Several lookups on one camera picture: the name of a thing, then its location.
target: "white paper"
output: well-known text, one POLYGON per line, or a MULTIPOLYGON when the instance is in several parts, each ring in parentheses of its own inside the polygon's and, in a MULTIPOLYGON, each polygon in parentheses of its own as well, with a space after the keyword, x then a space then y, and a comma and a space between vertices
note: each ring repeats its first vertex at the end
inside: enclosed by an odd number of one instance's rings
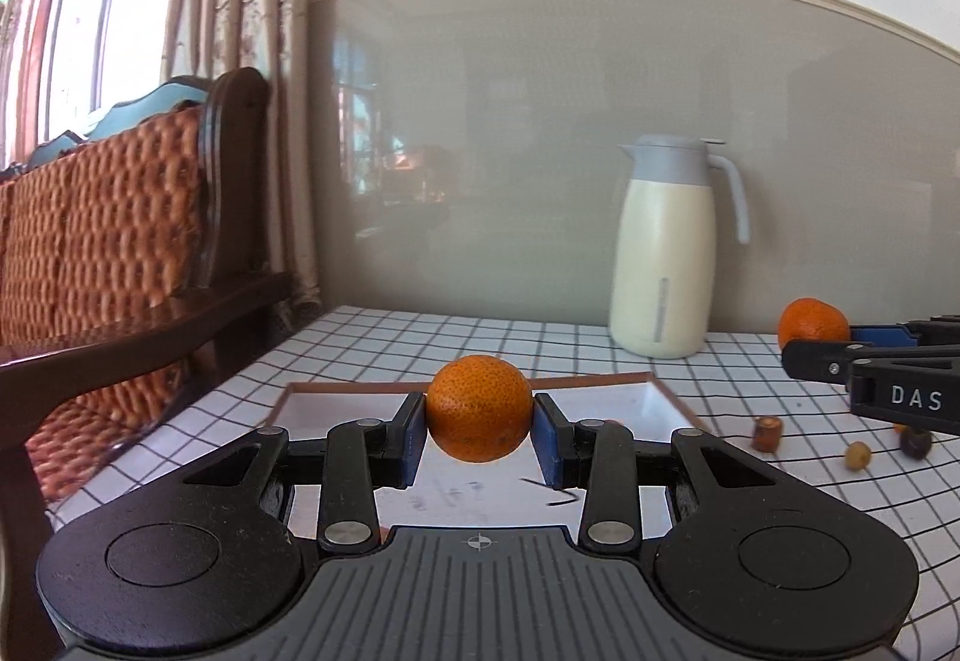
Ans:
MULTIPOLYGON (((678 427, 690 421, 654 384, 605 385, 550 390, 560 411, 571 421, 584 418, 616 420, 635 439, 668 442, 678 427)), ((403 395, 295 394, 275 424, 290 431, 291 439, 323 438, 344 421, 362 417, 390 420, 403 395)), ((493 463, 464 463, 445 454, 427 437, 415 484, 407 490, 376 491, 380 524, 434 525, 434 527, 529 527, 566 525, 575 539, 583 511, 583 490, 554 491, 544 477, 529 438, 520 448, 493 463)), ((316 536, 320 488, 296 489, 291 530, 298 536, 316 536)), ((670 528, 664 488, 641 487, 640 502, 645 537, 661 536, 670 528)))

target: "blue gripper pad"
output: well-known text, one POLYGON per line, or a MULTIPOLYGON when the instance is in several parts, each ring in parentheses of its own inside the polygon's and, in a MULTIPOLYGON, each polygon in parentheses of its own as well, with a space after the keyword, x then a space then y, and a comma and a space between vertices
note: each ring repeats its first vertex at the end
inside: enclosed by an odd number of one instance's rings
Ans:
POLYGON ((426 412, 425 405, 419 403, 410 420, 403 437, 403 484, 410 487, 416 477, 416 468, 419 467, 424 445, 426 444, 426 412))
POLYGON ((850 332, 851 340, 874 346, 917 346, 917 339, 903 325, 855 325, 850 332))
POLYGON ((547 487, 559 490, 563 487, 563 463, 557 447, 557 431, 551 426, 544 407, 534 403, 534 419, 530 426, 530 442, 534 445, 536 460, 544 475, 547 487))

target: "woven cushion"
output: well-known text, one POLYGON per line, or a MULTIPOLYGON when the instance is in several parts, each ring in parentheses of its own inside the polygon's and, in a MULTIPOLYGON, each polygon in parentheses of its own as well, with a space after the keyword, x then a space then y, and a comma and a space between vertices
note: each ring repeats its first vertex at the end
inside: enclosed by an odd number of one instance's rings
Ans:
POLYGON ((77 156, 64 157, 23 175, 11 191, 0 279, 0 337, 4 344, 55 335, 64 213, 76 160, 77 156))
POLYGON ((7 230, 10 227, 10 202, 12 197, 13 181, 0 184, 0 286, 3 286, 3 256, 7 248, 7 230))
MULTIPOLYGON (((200 109, 160 114, 88 146, 73 175, 54 328, 77 333, 137 315, 189 281, 200 235, 200 109)), ((141 430, 162 414, 184 363, 77 399, 141 430)))
POLYGON ((109 450, 136 437, 77 402, 56 407, 27 442, 47 503, 76 493, 96 474, 109 450))

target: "white thermos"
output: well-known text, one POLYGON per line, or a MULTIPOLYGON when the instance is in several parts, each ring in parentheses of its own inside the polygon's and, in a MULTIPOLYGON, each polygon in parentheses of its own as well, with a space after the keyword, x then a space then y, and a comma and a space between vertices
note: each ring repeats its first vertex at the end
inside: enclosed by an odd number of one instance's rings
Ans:
POLYGON ((620 215, 610 330, 623 349, 663 359, 694 354, 707 335, 716 269, 716 213, 709 168, 730 179, 736 233, 750 243, 743 181, 707 141, 641 135, 621 149, 634 174, 620 215))

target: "curtain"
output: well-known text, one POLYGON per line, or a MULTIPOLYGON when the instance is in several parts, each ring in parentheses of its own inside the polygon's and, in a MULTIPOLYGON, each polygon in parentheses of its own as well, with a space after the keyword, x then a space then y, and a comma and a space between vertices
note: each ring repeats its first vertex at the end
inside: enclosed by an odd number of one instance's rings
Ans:
POLYGON ((307 0, 170 0, 162 77, 215 79, 256 67, 271 84, 266 220, 270 265, 317 302, 317 236, 307 132, 307 0))
POLYGON ((40 69, 53 0, 10 0, 0 22, 0 167, 23 162, 37 138, 40 69))

